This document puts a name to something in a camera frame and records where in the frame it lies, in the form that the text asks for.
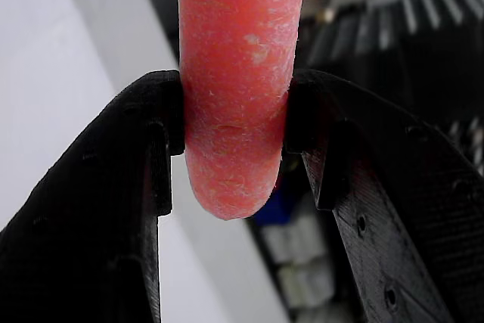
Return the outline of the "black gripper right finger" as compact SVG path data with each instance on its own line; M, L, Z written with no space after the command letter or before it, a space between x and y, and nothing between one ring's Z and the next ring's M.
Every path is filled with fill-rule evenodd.
M369 322L483 320L483 178L437 129L315 70L290 83L285 147L329 210Z

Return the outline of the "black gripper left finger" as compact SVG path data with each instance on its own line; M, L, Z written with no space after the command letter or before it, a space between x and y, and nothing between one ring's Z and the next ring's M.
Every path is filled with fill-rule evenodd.
M185 149L175 70L120 92L1 233L3 322L159 322L158 219Z

